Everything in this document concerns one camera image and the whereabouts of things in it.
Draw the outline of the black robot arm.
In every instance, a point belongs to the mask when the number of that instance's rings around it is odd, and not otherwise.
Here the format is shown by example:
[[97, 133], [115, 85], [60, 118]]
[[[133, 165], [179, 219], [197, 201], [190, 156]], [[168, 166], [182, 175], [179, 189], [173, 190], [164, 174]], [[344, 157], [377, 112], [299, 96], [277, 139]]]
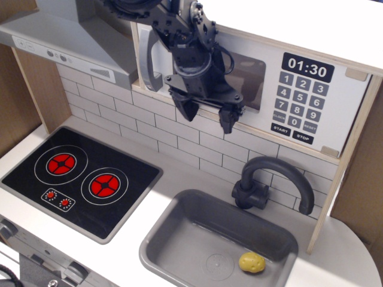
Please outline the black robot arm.
[[207, 19], [198, 1], [104, 1], [116, 17], [149, 25], [160, 42], [172, 54], [174, 74], [165, 77], [175, 106], [182, 116], [192, 121], [199, 105], [219, 110], [225, 134], [244, 111], [244, 99], [230, 86], [223, 54], [228, 51], [215, 40], [214, 21]]

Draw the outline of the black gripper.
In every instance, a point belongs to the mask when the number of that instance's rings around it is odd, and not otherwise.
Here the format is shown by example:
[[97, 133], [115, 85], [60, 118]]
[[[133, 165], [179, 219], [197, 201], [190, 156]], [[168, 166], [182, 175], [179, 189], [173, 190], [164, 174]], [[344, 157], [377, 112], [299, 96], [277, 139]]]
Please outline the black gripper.
[[176, 108], [187, 121], [193, 121], [199, 105], [220, 109], [218, 114], [224, 134], [232, 132], [234, 124], [244, 113], [243, 95], [230, 86], [220, 73], [182, 77], [168, 75], [165, 83], [169, 86]]

